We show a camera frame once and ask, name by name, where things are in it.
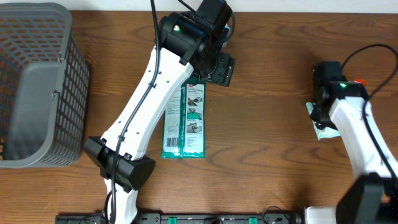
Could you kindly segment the large red snack bag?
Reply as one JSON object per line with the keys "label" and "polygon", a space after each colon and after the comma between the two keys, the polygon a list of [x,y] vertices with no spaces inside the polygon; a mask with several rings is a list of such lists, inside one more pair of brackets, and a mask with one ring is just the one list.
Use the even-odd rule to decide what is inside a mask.
{"label": "large red snack bag", "polygon": [[360,83],[360,84],[362,84],[362,85],[365,85],[365,84],[366,84],[366,81],[365,81],[365,80],[362,80],[362,79],[355,79],[354,82],[355,82],[355,83]]}

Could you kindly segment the light green snack packet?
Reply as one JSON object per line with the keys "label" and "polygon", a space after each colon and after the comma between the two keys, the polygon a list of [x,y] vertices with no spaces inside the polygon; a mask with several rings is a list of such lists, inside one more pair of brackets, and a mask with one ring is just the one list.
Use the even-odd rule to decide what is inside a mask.
{"label": "light green snack packet", "polygon": [[[311,114],[313,111],[314,104],[311,102],[306,102],[305,105],[307,107],[308,113]],[[323,127],[323,126],[321,126],[320,123],[317,123],[314,121],[312,121],[312,123],[313,123],[313,128],[314,128],[314,131],[315,131],[315,134],[316,134],[318,140],[326,139],[326,138],[335,138],[335,137],[340,136],[340,133],[335,129],[332,129],[329,127]]]}

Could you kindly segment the white green snack packet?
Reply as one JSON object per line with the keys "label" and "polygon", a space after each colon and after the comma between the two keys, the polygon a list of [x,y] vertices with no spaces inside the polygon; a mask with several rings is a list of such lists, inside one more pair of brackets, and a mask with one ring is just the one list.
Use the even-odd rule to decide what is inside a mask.
{"label": "white green snack packet", "polygon": [[206,83],[189,78],[173,93],[164,113],[163,159],[205,158]]}

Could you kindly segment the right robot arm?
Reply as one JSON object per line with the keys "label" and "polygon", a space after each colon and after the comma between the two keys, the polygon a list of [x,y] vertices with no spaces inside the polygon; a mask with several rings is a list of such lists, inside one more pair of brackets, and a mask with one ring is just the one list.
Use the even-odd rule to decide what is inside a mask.
{"label": "right robot arm", "polygon": [[339,132],[354,183],[337,205],[305,208],[303,223],[397,223],[397,160],[378,130],[365,87],[349,82],[336,61],[318,64],[313,82],[310,118]]}

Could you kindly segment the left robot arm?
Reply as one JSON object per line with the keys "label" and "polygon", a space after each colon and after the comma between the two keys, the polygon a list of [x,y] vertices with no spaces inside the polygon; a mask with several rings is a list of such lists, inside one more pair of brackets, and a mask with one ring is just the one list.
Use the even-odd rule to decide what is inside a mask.
{"label": "left robot arm", "polygon": [[230,84],[235,61],[222,48],[234,23],[225,0],[203,0],[197,9],[154,19],[155,45],[142,79],[110,128],[83,146],[106,184],[104,223],[134,221],[137,193],[155,168],[147,145],[175,91],[190,77]]}

